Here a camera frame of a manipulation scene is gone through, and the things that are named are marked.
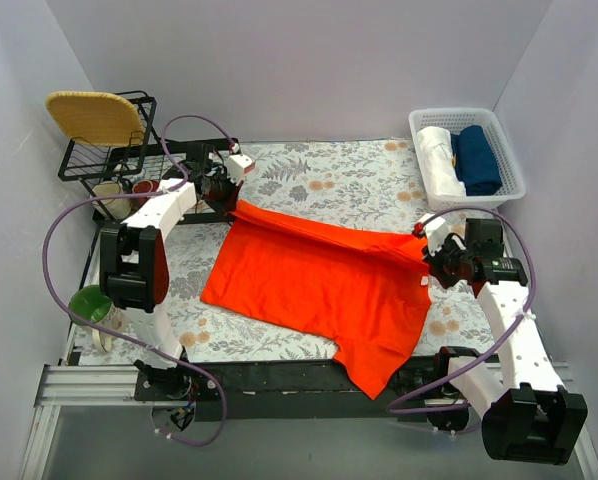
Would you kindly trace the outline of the orange t shirt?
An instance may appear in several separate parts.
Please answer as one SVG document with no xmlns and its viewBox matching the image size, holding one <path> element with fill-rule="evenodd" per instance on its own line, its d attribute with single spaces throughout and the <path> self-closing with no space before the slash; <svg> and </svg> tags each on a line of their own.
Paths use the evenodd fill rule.
<svg viewBox="0 0 598 480">
<path fill-rule="evenodd" d="M 239 201 L 202 302 L 324 337 L 370 399 L 412 355 L 431 307 L 425 240 Z"/>
</svg>

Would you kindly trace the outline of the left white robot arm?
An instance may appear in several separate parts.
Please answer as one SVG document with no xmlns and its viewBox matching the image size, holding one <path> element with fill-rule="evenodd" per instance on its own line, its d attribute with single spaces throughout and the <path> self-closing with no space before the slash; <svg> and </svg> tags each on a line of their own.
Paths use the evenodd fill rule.
<svg viewBox="0 0 598 480">
<path fill-rule="evenodd" d="M 175 226 L 210 210 L 201 223 L 233 219 L 239 192 L 254 160 L 238 144 L 220 154 L 208 143 L 191 143 L 190 153 L 173 157 L 157 189 L 144 193 L 142 206 L 128 218 L 106 225 L 100 234 L 99 286 L 116 309 L 129 314 L 141 346 L 162 363 L 182 356 L 168 316 L 170 276 L 166 239 Z"/>
</svg>

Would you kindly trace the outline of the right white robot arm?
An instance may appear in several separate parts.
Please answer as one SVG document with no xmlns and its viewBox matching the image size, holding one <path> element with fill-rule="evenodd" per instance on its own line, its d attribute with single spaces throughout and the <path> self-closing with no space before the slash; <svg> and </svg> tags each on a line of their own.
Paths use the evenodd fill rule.
<svg viewBox="0 0 598 480">
<path fill-rule="evenodd" d="M 495 339 L 502 377 L 496 379 L 477 353 L 445 347 L 431 373 L 443 397 L 461 393 L 481 420 L 488 456 L 495 460 L 563 465 L 574 451 L 588 415 L 582 395 L 567 390 L 553 367 L 527 301 L 534 292 L 525 265 L 505 253 L 498 219 L 466 221 L 451 232 L 431 214 L 416 224 L 430 274 L 444 288 L 466 282 Z"/>
</svg>

